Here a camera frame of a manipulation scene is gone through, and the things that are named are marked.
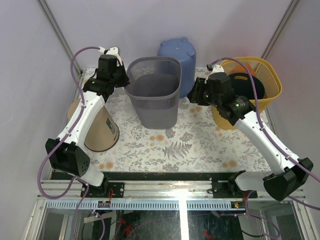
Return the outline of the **blue plastic bucket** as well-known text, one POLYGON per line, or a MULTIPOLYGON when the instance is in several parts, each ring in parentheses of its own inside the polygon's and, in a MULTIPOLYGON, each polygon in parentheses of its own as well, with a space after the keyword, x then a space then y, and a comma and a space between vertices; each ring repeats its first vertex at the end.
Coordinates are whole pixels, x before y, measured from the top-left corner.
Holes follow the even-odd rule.
POLYGON ((164 40, 160 43, 158 56, 176 59, 181 66, 180 99, 185 98, 195 82, 197 54, 187 37, 164 40))

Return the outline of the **grey mesh waste basket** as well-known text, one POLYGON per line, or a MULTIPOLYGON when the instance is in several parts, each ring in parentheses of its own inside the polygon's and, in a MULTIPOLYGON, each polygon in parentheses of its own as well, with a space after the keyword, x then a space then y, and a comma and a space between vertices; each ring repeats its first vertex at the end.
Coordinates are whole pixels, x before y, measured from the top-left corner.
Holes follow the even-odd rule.
POLYGON ((124 89, 141 124, 147 129, 172 128, 178 119, 181 64, 168 56, 142 57, 126 74, 129 85, 124 89))

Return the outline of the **beige bin with black rim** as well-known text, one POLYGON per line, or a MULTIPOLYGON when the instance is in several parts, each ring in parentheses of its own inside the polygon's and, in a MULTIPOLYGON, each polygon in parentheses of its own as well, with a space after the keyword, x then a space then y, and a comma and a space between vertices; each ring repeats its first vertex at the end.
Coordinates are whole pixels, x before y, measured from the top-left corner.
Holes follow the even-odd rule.
POLYGON ((64 141, 75 143, 81 149, 104 152, 118 141, 120 130, 105 107, 102 96, 85 95, 84 103, 75 100, 67 112, 68 123, 60 137, 68 135, 64 141))

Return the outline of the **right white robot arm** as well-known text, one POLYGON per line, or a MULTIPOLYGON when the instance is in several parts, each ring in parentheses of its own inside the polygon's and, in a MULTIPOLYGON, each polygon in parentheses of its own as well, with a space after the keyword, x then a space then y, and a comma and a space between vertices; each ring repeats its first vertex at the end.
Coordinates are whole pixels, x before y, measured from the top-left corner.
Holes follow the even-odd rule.
POLYGON ((187 95, 191 103, 213 106, 231 125, 240 130, 267 161, 269 172, 240 171, 229 178, 228 192, 240 197, 245 191, 266 191, 273 199, 282 201, 308 179, 313 163, 300 158, 274 135, 262 122, 251 101, 236 95, 232 80, 225 72, 215 72, 207 79, 198 77, 187 95))

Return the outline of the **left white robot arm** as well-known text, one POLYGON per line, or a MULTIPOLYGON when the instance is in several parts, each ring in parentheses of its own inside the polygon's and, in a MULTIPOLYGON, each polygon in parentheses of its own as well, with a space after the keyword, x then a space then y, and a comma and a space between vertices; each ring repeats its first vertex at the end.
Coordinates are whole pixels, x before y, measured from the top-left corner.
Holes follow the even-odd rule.
POLYGON ((57 138, 48 139, 45 144, 54 170, 82 180, 101 198, 109 193, 108 178, 91 166, 84 148, 104 152, 117 143, 120 130, 105 104, 116 88, 128 84, 120 55, 111 52, 102 54, 93 77, 83 85, 83 96, 75 106, 65 130, 57 138))

